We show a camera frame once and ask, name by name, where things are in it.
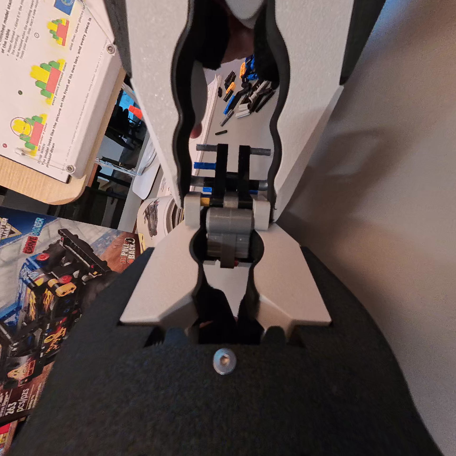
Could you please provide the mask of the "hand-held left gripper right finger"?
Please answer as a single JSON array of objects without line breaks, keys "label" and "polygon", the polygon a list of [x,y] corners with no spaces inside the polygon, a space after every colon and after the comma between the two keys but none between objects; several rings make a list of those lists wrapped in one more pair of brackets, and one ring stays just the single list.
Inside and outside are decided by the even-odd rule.
[{"label": "hand-held left gripper right finger", "polygon": [[328,326],[332,319],[299,243],[276,223],[256,233],[263,253],[250,268],[254,320],[264,330]]}]

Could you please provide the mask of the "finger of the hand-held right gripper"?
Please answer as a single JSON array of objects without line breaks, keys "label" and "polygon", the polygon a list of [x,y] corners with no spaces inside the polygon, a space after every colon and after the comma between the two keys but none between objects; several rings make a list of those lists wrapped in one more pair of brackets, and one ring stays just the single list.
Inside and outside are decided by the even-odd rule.
[{"label": "finger of the hand-held right gripper", "polygon": [[342,93],[339,85],[354,1],[274,1],[270,47],[279,73],[271,118],[280,143],[274,177],[277,221],[289,203]]},{"label": "finger of the hand-held right gripper", "polygon": [[195,1],[128,0],[132,83],[169,188],[183,204],[190,188],[189,136],[194,58],[185,49]]}]

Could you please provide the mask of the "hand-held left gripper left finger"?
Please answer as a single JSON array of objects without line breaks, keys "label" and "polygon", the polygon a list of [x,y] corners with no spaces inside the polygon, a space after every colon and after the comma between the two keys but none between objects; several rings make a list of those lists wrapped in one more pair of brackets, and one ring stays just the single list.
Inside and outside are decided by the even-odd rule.
[{"label": "hand-held left gripper left finger", "polygon": [[124,325],[189,328],[204,315],[204,269],[193,250],[199,226],[180,223],[153,249],[123,310]]}]

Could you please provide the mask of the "partly built lego model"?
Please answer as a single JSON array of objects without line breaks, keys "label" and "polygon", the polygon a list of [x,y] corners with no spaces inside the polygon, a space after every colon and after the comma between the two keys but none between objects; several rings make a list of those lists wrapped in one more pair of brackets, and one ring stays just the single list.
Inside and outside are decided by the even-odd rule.
[{"label": "partly built lego model", "polygon": [[201,212],[206,210],[207,257],[219,260],[222,268],[233,269],[249,261],[252,232],[269,228],[271,204],[260,198],[269,185],[266,180],[250,179],[250,157],[269,157],[271,149],[241,145],[236,172],[227,170],[227,144],[197,144],[196,151],[216,154],[215,162],[193,163],[194,170],[214,171],[214,176],[191,177],[191,186],[203,192],[191,191],[185,196],[185,224],[200,229]]}]

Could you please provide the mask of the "lego instruction booklet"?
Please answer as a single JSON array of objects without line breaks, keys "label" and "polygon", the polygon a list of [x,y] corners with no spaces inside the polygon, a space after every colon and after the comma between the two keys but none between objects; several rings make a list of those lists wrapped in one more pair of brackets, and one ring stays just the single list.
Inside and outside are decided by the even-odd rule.
[{"label": "lego instruction booklet", "polygon": [[140,252],[154,248],[174,228],[184,220],[184,210],[171,194],[163,172],[159,171],[149,198],[138,210],[136,228],[140,242]]}]

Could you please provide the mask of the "pile of loose lego pieces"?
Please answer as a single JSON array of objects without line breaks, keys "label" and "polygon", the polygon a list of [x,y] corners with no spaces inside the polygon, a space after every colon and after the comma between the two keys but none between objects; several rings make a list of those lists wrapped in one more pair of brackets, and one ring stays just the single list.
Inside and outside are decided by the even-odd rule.
[{"label": "pile of loose lego pieces", "polygon": [[259,77],[255,54],[222,66],[217,87],[215,111],[221,118],[216,122],[216,138],[233,132],[235,121],[251,119],[276,100],[278,83]]}]

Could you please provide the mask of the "lego monster truck box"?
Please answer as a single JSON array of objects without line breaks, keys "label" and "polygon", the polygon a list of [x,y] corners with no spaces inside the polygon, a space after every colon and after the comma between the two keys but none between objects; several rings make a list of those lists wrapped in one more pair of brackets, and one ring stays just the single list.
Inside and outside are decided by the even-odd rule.
[{"label": "lego monster truck box", "polygon": [[135,233],[1,207],[1,425],[31,413],[63,342],[140,255]]}]

